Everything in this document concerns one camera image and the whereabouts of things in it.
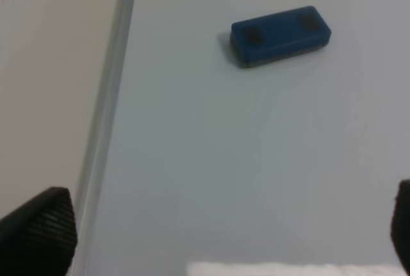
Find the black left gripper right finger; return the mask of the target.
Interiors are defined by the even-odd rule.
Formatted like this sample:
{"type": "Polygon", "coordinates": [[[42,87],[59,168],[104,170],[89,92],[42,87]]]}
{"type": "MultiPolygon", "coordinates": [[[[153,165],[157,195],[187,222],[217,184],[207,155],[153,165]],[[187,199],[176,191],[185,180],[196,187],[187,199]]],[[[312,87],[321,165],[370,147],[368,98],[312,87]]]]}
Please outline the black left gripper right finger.
{"type": "Polygon", "coordinates": [[[409,180],[403,180],[398,186],[398,193],[395,199],[395,208],[391,221],[391,240],[395,252],[409,275],[409,180]]]}

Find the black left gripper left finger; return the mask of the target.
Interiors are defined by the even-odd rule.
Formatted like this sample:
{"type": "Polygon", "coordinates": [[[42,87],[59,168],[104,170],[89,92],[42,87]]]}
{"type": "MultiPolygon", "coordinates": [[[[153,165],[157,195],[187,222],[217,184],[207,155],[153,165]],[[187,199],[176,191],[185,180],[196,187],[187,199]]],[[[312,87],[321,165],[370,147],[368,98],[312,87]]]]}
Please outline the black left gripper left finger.
{"type": "Polygon", "coordinates": [[[1,219],[1,275],[66,275],[77,244],[70,191],[50,187],[1,219]]]}

